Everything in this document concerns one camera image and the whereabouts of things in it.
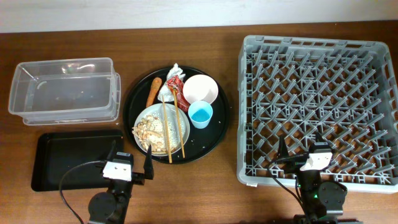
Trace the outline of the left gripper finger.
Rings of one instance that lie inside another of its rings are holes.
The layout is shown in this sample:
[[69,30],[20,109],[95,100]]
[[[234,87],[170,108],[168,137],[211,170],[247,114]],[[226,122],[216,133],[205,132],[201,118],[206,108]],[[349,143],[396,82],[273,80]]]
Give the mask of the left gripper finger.
[[106,157],[106,161],[112,161],[115,153],[116,153],[116,141],[114,140],[111,144],[111,150],[109,151],[109,154]]
[[146,159],[144,162],[144,178],[152,180],[154,178],[154,168],[152,163],[152,146],[147,149]]

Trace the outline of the wooden chopstick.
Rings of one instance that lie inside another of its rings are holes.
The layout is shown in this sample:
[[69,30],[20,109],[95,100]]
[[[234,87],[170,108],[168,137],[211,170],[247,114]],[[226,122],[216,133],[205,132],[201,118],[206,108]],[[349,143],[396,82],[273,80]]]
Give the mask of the wooden chopstick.
[[165,105],[165,101],[164,101],[164,96],[162,96],[162,106],[163,106],[163,112],[164,112],[164,127],[165,127],[165,137],[166,137],[165,143],[166,143],[166,146],[167,146],[169,164],[171,164],[172,163],[172,153],[171,153],[172,148],[170,147],[169,126],[168,126],[167,112],[166,112],[166,105]]
[[176,92],[176,90],[172,90],[172,93],[173,93],[173,97],[174,97],[175,113],[176,113],[176,117],[177,117],[177,124],[178,124],[178,132],[179,132],[179,136],[180,136],[181,151],[182,151],[183,158],[185,158],[183,134],[182,134],[182,129],[181,129],[179,108],[178,108],[178,102],[177,102],[177,92]]

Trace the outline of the grey plate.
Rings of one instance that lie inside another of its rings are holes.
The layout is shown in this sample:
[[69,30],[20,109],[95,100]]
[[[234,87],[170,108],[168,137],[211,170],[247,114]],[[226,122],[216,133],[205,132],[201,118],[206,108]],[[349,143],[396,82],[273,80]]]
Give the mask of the grey plate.
[[[174,150],[174,152],[172,152],[172,154],[175,154],[179,150],[181,150],[180,136],[179,136],[179,132],[178,132],[178,124],[177,124],[177,117],[176,117],[176,113],[175,113],[175,107],[174,107],[174,105],[171,105],[168,103],[166,103],[165,105],[166,105],[167,120],[168,120],[168,126],[169,126],[169,136],[172,139],[172,144],[175,146],[175,150]],[[152,105],[152,106],[144,109],[144,111],[142,111],[140,113],[140,115],[137,117],[137,119],[134,123],[134,126],[141,120],[141,118],[143,118],[147,115],[150,115],[150,114],[159,116],[164,121],[164,112],[163,112],[162,103],[157,103],[155,105]],[[180,109],[179,109],[179,116],[180,116],[180,123],[181,123],[181,129],[182,129],[182,134],[183,134],[183,143],[185,144],[187,142],[189,134],[190,134],[190,124],[189,124],[188,118],[183,113],[183,111]],[[138,144],[139,148],[142,149],[144,152],[146,152],[143,149],[143,147],[139,144],[139,141],[135,136],[134,136],[134,139],[136,140],[136,143]]]

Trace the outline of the orange carrot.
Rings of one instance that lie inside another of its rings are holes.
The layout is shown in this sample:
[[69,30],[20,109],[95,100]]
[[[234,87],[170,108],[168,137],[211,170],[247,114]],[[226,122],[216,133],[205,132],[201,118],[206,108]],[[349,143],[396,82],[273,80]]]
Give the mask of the orange carrot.
[[150,86],[149,96],[147,97],[146,108],[148,108],[153,104],[156,94],[161,86],[162,86],[162,79],[159,77],[154,78]]

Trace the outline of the light blue cup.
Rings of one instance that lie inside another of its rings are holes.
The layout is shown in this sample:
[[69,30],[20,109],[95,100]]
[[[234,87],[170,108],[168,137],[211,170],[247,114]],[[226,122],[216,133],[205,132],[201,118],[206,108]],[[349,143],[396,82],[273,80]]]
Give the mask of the light blue cup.
[[188,116],[197,129],[206,128],[213,116],[212,106],[205,101],[196,101],[188,108]]

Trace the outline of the red snack wrapper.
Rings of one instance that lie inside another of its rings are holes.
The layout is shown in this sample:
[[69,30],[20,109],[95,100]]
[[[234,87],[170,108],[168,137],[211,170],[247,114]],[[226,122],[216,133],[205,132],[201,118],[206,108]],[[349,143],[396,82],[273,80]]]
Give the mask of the red snack wrapper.
[[190,106],[189,102],[185,99],[183,95],[183,81],[179,79],[178,76],[173,76],[166,82],[168,89],[173,93],[175,93],[177,106],[184,112],[188,112],[188,108]]

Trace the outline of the pink white bowl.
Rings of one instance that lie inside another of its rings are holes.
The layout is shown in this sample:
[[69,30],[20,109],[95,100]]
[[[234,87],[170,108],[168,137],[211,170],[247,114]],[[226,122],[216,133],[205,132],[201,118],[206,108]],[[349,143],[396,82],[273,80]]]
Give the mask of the pink white bowl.
[[190,104],[196,101],[212,104],[218,96],[218,84],[208,75],[194,75],[184,83],[183,96]]

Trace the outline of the white tissue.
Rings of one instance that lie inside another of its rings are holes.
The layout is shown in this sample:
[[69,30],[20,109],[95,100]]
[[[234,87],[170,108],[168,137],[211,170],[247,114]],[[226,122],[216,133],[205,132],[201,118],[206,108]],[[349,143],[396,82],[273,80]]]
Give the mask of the white tissue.
[[171,102],[174,100],[172,92],[169,90],[169,88],[167,86],[167,81],[169,81],[171,78],[173,78],[175,76],[177,76],[181,81],[183,81],[183,79],[185,78],[185,74],[184,74],[183,70],[178,66],[177,63],[175,63],[173,65],[173,67],[169,70],[169,72],[167,74],[166,81],[164,82],[164,84],[162,85],[162,87],[160,88],[160,90],[158,92],[157,99],[159,101]]

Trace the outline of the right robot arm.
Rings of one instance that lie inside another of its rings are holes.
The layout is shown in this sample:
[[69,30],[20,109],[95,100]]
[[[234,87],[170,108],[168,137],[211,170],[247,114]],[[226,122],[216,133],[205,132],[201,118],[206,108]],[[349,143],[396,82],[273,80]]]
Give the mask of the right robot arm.
[[307,152],[293,156],[289,155],[285,137],[279,137],[274,163],[282,164],[286,174],[296,176],[294,197],[303,210],[303,215],[294,216],[294,223],[359,223],[355,219],[339,219],[343,214],[347,187],[321,177],[321,171],[330,166],[332,157],[332,147],[319,133]]

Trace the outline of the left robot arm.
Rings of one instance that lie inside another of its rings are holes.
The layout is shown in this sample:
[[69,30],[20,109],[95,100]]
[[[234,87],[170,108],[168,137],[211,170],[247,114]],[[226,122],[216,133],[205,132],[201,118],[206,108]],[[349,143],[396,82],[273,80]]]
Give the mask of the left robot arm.
[[119,152],[116,144],[107,158],[100,162],[102,176],[109,180],[107,191],[92,197],[88,205],[89,223],[124,223],[132,187],[144,185],[145,180],[154,178],[152,164],[152,148],[149,147],[144,162],[144,172],[134,172],[134,156],[130,153]]

